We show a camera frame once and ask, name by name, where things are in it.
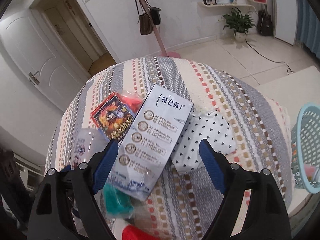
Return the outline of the black acoustic guitar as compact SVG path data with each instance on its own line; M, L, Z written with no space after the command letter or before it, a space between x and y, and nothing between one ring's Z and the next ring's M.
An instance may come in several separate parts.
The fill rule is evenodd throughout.
M268 13L267 4L264 4L263 9L258 11L257 31L262 36L273 35L272 17Z

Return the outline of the white curved wall shelf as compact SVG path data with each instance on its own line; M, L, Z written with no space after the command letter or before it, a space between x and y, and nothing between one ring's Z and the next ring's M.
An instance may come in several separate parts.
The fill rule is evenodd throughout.
M255 10L255 7L251 4L232 4L232 3L228 3L228 4L210 4L210 5L206 5L203 2L198 2L197 3L199 6L204 7L204 8L213 8L213 7L237 7L237 8L251 8L253 10Z

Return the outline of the white refrigerator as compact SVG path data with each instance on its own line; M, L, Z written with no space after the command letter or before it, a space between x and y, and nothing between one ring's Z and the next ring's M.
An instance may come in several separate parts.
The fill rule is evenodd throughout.
M273 7L274 37L293 46L298 21L297 0L273 0Z

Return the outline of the pink coat rack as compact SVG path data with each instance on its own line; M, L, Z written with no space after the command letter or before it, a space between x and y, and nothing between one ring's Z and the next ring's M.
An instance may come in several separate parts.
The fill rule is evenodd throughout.
M166 48L160 37L157 25L161 23L161 17L159 15L161 9L152 7L147 0L135 0L135 4L138 14L140 34L149 35L151 33L154 33L158 45L161 49L162 56L180 58L181 56L179 53L166 51Z

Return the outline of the potted green plant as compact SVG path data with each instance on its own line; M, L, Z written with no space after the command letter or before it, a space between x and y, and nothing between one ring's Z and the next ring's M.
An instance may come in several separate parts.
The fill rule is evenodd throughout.
M249 14L243 14L237 7L232 8L230 13L224 14L222 17L225 20L223 28L232 30L237 42L245 42L249 30L255 27L253 18Z

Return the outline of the white room door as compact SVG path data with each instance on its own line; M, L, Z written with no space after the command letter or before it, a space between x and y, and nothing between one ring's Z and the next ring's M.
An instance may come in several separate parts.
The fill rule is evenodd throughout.
M87 78L81 78L63 59L31 11L1 20L1 38L21 72L64 112Z

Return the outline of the striped woven sofa cover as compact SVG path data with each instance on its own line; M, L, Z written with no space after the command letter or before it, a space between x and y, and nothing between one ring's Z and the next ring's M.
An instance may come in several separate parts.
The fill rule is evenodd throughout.
M140 57L89 79L49 145L46 171L78 168L114 140L97 205L117 239L203 239L231 199L200 146L241 171L271 172L293 195L290 119L274 100L231 75L184 59Z

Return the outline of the clear plastic water bottle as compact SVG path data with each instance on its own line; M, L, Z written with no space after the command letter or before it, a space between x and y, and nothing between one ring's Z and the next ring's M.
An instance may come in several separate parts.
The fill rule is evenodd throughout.
M71 169L75 169L80 163L88 163L95 153L104 150L108 142L107 137L98 129L81 129L72 146Z

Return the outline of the red cartoon card box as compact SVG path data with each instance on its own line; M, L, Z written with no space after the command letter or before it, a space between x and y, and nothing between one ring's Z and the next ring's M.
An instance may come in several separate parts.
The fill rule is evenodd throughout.
M121 142L129 130L134 113L117 92L110 94L91 114L91 119L108 140Z

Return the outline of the blue window curtain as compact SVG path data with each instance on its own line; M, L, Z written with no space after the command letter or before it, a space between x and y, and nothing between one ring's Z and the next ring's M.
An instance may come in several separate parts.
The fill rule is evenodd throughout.
M307 0L297 0L297 40L319 60L319 19Z

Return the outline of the black hanging bag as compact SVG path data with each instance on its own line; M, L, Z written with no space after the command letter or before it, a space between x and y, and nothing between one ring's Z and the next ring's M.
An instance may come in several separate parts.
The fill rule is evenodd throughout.
M161 16L160 16L161 9L157 7L150 8L150 15L154 25L161 24Z

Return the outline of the teal clay bag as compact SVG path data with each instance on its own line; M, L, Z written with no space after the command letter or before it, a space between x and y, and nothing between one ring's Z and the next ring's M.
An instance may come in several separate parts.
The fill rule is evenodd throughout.
M103 187L103 200L106 213L113 218L129 218L134 210L130 197L106 183Z

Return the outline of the pink clay bag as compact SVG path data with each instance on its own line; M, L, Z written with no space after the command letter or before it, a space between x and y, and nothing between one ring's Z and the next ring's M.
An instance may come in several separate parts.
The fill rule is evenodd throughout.
M131 93L125 90L118 92L121 100L127 105L133 113L137 113L143 104L143 99L137 93Z

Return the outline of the light blue laundry basket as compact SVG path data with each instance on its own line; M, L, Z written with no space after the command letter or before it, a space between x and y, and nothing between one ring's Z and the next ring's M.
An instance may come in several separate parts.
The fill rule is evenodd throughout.
M300 109L291 141L295 187L319 193L319 105L307 103Z

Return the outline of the brown hanging handbag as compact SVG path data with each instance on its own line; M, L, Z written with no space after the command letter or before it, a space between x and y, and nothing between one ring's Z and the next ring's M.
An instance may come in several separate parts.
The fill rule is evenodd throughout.
M138 0L135 0L137 14L138 14L138 24L141 35L149 35L152 33L153 28L151 25L151 19L149 18L147 13L140 14L138 9Z

